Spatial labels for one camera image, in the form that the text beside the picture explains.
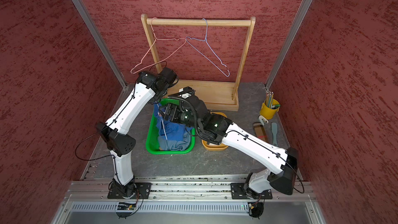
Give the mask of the white wire hanger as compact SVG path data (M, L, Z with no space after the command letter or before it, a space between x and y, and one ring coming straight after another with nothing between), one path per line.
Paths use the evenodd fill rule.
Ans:
M163 119L161 113L162 113L162 112L161 112L160 108L158 108L158 116L160 117L160 120L161 120L161 130L163 130L164 138L165 138L166 140L168 140L167 133L166 133L166 129L165 129L165 125L164 125L164 119Z

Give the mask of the royal blue tank top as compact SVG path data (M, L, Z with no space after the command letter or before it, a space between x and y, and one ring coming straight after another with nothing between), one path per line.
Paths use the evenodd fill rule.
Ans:
M164 136L163 130L161 130L161 120L160 120L160 117L158 116L159 106L160 106L160 104L157 104L154 106L153 114L157 121L156 127L159 130L158 136ZM168 140L178 140L178 141L182 140L182 138L185 134L188 134L191 136L192 128L188 128L184 124L173 123L173 122L164 120L164 125L165 125Z

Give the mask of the grey-blue tank top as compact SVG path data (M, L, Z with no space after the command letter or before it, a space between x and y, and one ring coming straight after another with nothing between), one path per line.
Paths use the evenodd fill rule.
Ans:
M158 137L158 143L161 150L165 151L184 151L191 145L191 136L185 134L182 140L167 140L165 136Z

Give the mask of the pink wire hanger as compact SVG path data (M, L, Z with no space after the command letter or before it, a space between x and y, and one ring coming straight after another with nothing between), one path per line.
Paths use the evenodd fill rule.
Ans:
M146 38L149 44L149 48L146 51L146 53L143 55L141 58L140 62L136 64L131 70L130 73L135 75L138 74L139 72L143 72L144 70L150 70L151 67L155 67L157 72L160 72L163 69L163 66L161 63L166 62L171 56L173 56L177 51L179 51L186 43L187 40L185 38L158 38L155 34L154 28L153 28L153 21L154 19L157 18L151 18L150 23L148 23L148 15L146 13L143 13L141 15L141 22L146 34ZM160 41L182 41L181 45L174 50L169 56L164 58L163 60L160 60L159 53L157 50L157 44ZM145 58L151 53L152 58L153 58L153 63L150 65L143 66Z

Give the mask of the blue wire hanger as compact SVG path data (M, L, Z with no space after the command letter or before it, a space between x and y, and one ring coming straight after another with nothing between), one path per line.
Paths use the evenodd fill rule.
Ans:
M218 56L208 42L208 21L205 18L202 18L201 21L205 23L204 36L201 38L186 36L187 44L207 62L209 62L224 77L229 78L231 72L228 66L223 62L223 60Z

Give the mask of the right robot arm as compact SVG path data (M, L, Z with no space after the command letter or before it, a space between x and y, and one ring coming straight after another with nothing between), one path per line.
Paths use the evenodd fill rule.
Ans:
M250 173L243 185L248 198L259 198L264 191L274 189L285 195L292 195L297 178L298 151L283 149L264 142L239 127L231 119L210 112L190 87L168 95L169 103L161 115L166 120L193 128L201 140L235 148L257 160L265 170Z

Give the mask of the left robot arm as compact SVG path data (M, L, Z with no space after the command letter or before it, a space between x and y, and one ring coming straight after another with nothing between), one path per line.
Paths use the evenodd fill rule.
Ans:
M115 174L110 187L112 193L125 199L137 196L131 163L136 140L128 132L144 106L160 101L168 88L175 85L177 78L177 74L167 67L159 74L140 72L132 92L119 109L105 123L99 122L96 125L113 159Z

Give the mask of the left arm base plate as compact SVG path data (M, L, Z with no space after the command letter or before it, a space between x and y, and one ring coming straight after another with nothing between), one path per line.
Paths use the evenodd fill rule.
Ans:
M108 199L148 199L151 191L151 183L129 183L126 186L112 181L109 186Z

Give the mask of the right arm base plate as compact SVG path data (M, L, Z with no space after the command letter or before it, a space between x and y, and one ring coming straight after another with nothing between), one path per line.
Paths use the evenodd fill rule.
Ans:
M231 183L230 188L233 200L271 200L273 198L270 190L257 193L251 190L245 183Z

